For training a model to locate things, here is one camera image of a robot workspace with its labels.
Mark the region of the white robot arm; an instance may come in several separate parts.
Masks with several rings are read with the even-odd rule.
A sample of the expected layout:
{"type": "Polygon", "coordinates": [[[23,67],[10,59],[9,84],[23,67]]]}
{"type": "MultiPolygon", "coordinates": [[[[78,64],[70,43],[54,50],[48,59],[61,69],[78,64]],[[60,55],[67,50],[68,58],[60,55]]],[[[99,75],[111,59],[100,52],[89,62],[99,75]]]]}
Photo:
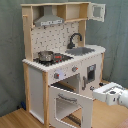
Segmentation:
{"type": "Polygon", "coordinates": [[[120,105],[128,109],[128,90],[111,82],[93,90],[93,97],[107,105],[120,105]]]}

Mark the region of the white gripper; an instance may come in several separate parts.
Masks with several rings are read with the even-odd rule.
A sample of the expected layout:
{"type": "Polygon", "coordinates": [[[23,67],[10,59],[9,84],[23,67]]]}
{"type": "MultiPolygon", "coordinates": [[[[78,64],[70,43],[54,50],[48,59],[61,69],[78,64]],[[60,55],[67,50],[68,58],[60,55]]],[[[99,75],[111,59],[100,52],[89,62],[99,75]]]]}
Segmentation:
{"type": "Polygon", "coordinates": [[[118,98],[124,91],[124,88],[114,82],[105,84],[102,87],[93,90],[93,97],[107,105],[118,105],[118,98]]]}

